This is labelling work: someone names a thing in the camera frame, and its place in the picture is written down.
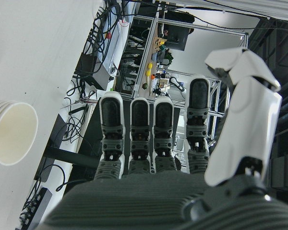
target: stacked paper cups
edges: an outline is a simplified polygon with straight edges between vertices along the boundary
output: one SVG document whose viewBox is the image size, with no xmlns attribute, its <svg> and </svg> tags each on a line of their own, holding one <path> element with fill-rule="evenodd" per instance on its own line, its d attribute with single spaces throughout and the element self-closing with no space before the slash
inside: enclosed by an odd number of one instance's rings
<svg viewBox="0 0 288 230">
<path fill-rule="evenodd" d="M 13 165 L 25 157 L 34 142 L 37 124 L 31 105 L 0 101 L 0 164 Z"/>
</svg>

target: black cable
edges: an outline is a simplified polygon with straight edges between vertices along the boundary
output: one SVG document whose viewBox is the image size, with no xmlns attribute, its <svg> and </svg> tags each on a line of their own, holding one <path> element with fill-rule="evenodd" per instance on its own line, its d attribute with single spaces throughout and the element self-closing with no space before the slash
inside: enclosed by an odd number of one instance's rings
<svg viewBox="0 0 288 230">
<path fill-rule="evenodd" d="M 217 2 L 212 2 L 212 1 L 209 1 L 209 0 L 203 0 L 203 1 L 212 3 L 212 4 L 214 4 L 214 5 L 223 6 L 223 7 L 228 7 L 228 8 L 231 8 L 231 9 L 234 9 L 234 10 L 238 10 L 238 11 L 242 11 L 242 12 L 253 13 L 253 14 L 257 14 L 257 15 L 260 15 L 260 16 L 263 16 L 263 17 L 266 17 L 266 18 L 273 18 L 273 19 L 275 19 L 275 20 L 277 20 L 277 21 L 288 23 L 288 21 L 286 21 L 286 20 L 277 19 L 277 18 L 268 16 L 268 15 L 263 14 L 263 13 L 256 13 L 256 12 L 249 11 L 249 10 L 242 10 L 242 9 L 239 9 L 239 8 L 236 8 L 236 7 L 227 6 L 227 5 L 224 5 L 224 4 L 221 4 L 221 3 L 217 3 Z"/>
<path fill-rule="evenodd" d="M 198 19 L 198 20 L 200 20 L 203 23 L 207 23 L 209 25 L 215 26 L 217 28 L 222 28 L 222 29 L 229 29 L 229 30 L 268 30 L 269 29 L 267 27 L 245 27 L 245 28 L 243 28 L 243 27 L 238 27 L 238 28 L 236 28 L 236 27 L 225 27 L 225 26 L 220 26 L 220 25 L 217 25 L 217 24 L 210 23 L 210 22 L 205 21 L 205 20 L 203 20 L 203 19 L 201 19 L 201 18 L 199 18 L 197 16 L 194 16 L 194 15 L 193 15 L 193 17 Z M 288 32 L 288 29 L 285 29 L 285 28 L 273 27 L 272 29 L 282 30 L 282 31 L 287 31 Z"/>
</svg>

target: white table surface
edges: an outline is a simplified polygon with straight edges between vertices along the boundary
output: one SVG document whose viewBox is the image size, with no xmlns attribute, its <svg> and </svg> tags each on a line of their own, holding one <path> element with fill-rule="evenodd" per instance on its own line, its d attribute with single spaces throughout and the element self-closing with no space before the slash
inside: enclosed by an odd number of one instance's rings
<svg viewBox="0 0 288 230">
<path fill-rule="evenodd" d="M 102 0 L 0 0 L 0 100 L 31 104 L 35 142 L 17 165 L 0 165 L 0 230 L 13 230 Z"/>
</svg>

